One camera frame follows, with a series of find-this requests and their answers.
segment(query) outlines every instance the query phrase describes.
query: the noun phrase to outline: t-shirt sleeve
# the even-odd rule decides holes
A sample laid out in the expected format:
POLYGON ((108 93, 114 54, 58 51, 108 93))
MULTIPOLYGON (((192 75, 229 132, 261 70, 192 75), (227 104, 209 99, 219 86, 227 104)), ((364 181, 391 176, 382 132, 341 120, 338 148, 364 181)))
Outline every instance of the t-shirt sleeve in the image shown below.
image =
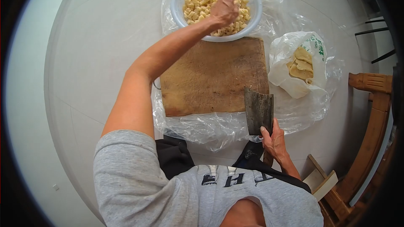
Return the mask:
POLYGON ((131 130, 104 135, 94 156, 98 208, 107 226, 156 224, 175 193, 160 169, 154 139, 131 130))

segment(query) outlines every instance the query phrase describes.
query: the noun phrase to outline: hand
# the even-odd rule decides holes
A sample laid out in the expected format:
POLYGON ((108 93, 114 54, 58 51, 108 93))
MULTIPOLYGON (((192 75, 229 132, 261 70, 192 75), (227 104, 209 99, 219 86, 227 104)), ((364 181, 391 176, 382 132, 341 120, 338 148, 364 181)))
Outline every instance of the hand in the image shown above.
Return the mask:
POLYGON ((281 163, 281 160, 289 154, 286 151, 284 131, 280 129, 278 120, 274 118, 271 136, 265 127, 261 126, 260 130, 263 136, 262 146, 278 163, 281 163))
POLYGON ((234 0, 217 0, 210 8, 210 17, 218 22, 219 28, 230 25, 238 16, 238 6, 234 0))

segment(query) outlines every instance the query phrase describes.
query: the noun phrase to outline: plastic wrap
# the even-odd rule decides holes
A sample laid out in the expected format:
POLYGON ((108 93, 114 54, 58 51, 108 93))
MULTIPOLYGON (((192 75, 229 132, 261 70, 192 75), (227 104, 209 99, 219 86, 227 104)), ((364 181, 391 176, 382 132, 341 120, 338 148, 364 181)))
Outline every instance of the plastic wrap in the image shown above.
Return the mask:
MULTIPOLYGON (((314 31, 324 41, 328 57, 326 59, 327 95, 313 97, 310 93, 303 98, 291 98, 280 87, 270 83, 270 93, 274 94, 274 116, 285 134, 308 128, 315 121, 323 119, 330 105, 330 99, 341 78, 343 61, 334 57, 334 49, 314 23, 299 15, 288 0, 262 0, 263 14, 260 23, 249 36, 264 39, 267 72, 269 72, 269 50, 271 42, 285 33, 296 31, 314 31)), ((173 21, 170 12, 170 0, 162 0, 161 24, 163 36, 179 27, 173 21)), ((222 112, 193 114, 183 117, 165 117, 161 91, 152 88, 154 126, 165 135, 202 144, 210 151, 218 151, 231 142, 248 139, 259 142, 257 136, 250 136, 247 129, 245 112, 222 112)))

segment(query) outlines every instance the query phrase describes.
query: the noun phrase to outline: wooden plank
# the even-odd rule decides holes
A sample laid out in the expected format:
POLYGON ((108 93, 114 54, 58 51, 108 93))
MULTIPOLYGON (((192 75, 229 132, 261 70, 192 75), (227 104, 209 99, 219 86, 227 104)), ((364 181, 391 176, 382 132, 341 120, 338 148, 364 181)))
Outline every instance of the wooden plank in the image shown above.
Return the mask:
POLYGON ((307 184, 313 194, 314 191, 321 185, 324 181, 324 177, 321 175, 318 169, 314 169, 307 177, 303 180, 307 184))
POLYGON ((325 178, 327 178, 327 174, 326 172, 324 172, 324 170, 320 167, 320 165, 317 163, 316 159, 309 154, 309 159, 311 160, 311 162, 314 164, 314 166, 316 167, 316 169, 318 169, 318 171, 320 172, 320 174, 325 178))
POLYGON ((160 77, 166 116, 243 112, 244 86, 269 94, 261 38, 200 41, 160 77))
POLYGON ((371 73, 349 73, 348 85, 364 91, 391 93, 393 76, 371 73))
POLYGON ((348 207, 348 205, 342 200, 339 194, 336 192, 335 187, 332 188, 325 196, 327 203, 334 210, 334 213, 340 221, 345 220, 349 214, 351 214, 354 207, 348 207))
POLYGON ((321 182, 316 190, 312 192, 313 196, 320 201, 338 182, 338 177, 334 170, 331 171, 330 175, 321 182))
POLYGON ((359 152, 337 192, 348 203, 368 175, 381 146, 386 130, 387 112, 372 108, 368 127, 359 152))
POLYGON ((372 108, 382 112, 390 111, 390 95, 381 92, 373 93, 372 108))
POLYGON ((319 201, 318 204, 320 205, 321 214, 323 215, 324 227, 334 227, 334 221, 332 220, 331 215, 328 213, 323 203, 319 201))

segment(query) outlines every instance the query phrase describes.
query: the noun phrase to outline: cleaver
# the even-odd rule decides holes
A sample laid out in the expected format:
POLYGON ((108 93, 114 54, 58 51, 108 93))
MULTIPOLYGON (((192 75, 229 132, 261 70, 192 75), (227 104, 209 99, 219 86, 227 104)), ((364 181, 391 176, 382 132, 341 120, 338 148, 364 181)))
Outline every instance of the cleaver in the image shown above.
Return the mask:
POLYGON ((274 123, 274 95, 261 94, 244 87, 244 104, 246 107, 247 127, 250 135, 261 135, 264 126, 272 135, 274 123))

